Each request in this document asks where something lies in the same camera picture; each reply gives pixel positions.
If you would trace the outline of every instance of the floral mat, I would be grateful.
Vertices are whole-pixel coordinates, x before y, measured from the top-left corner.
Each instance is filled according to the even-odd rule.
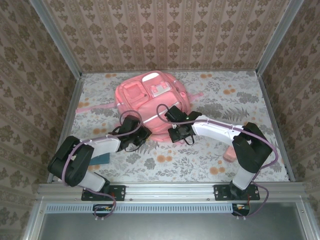
[[[177,71],[169,72],[180,80],[191,94],[202,92],[203,97],[191,103],[191,109],[218,121],[259,126],[268,141],[278,144],[267,107],[254,71]],[[91,73],[84,77],[78,108],[114,102],[116,87],[141,72]],[[119,125],[116,108],[96,108],[77,113],[71,134],[88,139],[103,136]],[[112,182],[229,182],[239,164],[223,159],[228,146],[215,139],[196,136],[195,144],[158,143],[148,140],[135,152],[110,154],[110,163],[90,166],[91,171]],[[267,163],[275,158],[274,153]],[[284,161],[263,169],[258,182],[288,181]]]

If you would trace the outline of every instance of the metal base plate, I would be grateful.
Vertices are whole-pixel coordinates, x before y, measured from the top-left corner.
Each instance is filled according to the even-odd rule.
[[[229,184],[219,184],[214,185],[214,198],[216,201],[230,201],[235,200],[235,198],[231,195]],[[260,194],[258,187],[256,185],[250,184],[247,188],[247,194],[240,197],[239,201],[250,201],[260,200]]]
[[[111,185],[108,194],[113,196],[116,201],[124,201],[126,196],[126,186]],[[81,200],[82,201],[104,201],[104,202],[112,201],[112,199],[107,196],[97,195],[87,190],[82,191]]]

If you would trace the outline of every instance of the pink backpack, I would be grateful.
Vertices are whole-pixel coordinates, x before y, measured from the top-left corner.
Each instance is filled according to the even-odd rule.
[[[159,104],[169,108],[176,106],[188,114],[191,110],[183,84],[171,74],[161,71],[151,71],[122,82],[115,90],[115,103],[120,114],[126,110],[139,112],[143,124],[152,132],[150,139],[157,142],[171,141],[167,130],[172,126],[157,116]],[[166,118],[166,112],[163,110],[160,115]]]

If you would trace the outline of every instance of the patterned wallpaper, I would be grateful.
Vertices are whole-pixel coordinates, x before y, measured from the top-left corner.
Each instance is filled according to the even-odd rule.
[[[23,234],[74,84],[28,0],[0,0],[0,239]]]
[[[320,0],[305,0],[263,73],[298,181],[320,220]]]
[[[44,0],[83,72],[255,69],[289,0]]]

